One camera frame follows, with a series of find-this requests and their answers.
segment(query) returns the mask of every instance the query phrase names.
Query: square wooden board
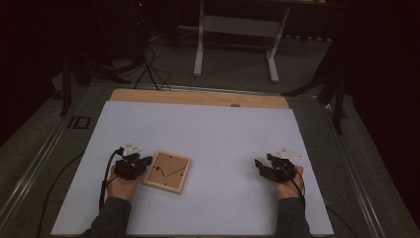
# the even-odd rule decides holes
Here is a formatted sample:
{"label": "square wooden board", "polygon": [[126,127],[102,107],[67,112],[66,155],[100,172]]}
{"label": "square wooden board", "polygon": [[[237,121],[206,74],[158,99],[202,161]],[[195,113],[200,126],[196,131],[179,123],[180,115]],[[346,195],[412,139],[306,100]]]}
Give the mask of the square wooden board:
{"label": "square wooden board", "polygon": [[159,151],[146,173],[144,184],[181,194],[191,159]]}

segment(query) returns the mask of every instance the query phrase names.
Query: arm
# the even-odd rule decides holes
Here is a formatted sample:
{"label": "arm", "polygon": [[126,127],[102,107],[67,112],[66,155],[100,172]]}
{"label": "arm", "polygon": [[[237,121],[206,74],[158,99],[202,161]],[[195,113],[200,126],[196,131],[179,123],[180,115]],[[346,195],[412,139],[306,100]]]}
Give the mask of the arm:
{"label": "arm", "polygon": [[[293,179],[300,189],[303,189],[303,168],[296,167],[299,175]],[[305,218],[305,209],[300,200],[299,191],[291,181],[273,182],[278,196],[277,226],[275,237],[308,238],[312,237]]]}
{"label": "arm", "polygon": [[125,237],[129,222],[131,201],[134,198],[142,177],[136,180],[124,180],[111,170],[108,179],[108,198],[98,216],[92,222],[90,229],[81,234],[80,238],[119,238]]}

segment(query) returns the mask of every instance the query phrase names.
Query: wooden board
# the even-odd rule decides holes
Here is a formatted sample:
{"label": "wooden board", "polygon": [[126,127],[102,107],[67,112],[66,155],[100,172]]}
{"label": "wooden board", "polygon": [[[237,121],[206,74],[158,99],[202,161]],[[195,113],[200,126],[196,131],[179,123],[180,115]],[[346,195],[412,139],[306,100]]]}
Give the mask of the wooden board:
{"label": "wooden board", "polygon": [[191,105],[232,106],[288,109],[281,96],[227,94],[214,92],[155,91],[140,89],[116,89],[111,101],[173,103]]}
{"label": "wooden board", "polygon": [[146,173],[144,184],[180,194],[191,159],[159,151]]}

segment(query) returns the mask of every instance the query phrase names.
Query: sleeve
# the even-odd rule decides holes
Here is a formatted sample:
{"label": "sleeve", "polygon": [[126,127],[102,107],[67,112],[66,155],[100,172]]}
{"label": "sleeve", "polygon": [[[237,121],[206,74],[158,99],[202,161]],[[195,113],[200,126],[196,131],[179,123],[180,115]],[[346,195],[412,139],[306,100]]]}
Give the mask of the sleeve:
{"label": "sleeve", "polygon": [[108,197],[98,216],[80,238],[124,238],[129,222],[131,203],[127,200]]}
{"label": "sleeve", "polygon": [[305,210],[299,198],[284,198],[278,201],[275,237],[310,238]]}

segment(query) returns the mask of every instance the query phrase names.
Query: white sheet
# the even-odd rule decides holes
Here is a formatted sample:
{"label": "white sheet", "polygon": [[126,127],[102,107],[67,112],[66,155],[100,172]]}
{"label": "white sheet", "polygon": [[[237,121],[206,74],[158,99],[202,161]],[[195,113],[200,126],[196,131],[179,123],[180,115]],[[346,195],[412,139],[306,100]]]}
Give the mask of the white sheet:
{"label": "white sheet", "polygon": [[265,154],[283,146],[306,158],[292,162],[305,170],[311,233],[333,234],[292,110],[108,101],[52,235],[89,228],[98,213],[107,161],[126,141],[142,147],[142,157],[161,150],[192,159],[181,195],[139,187],[128,234],[273,234],[276,194],[259,176],[254,159],[268,165]]}

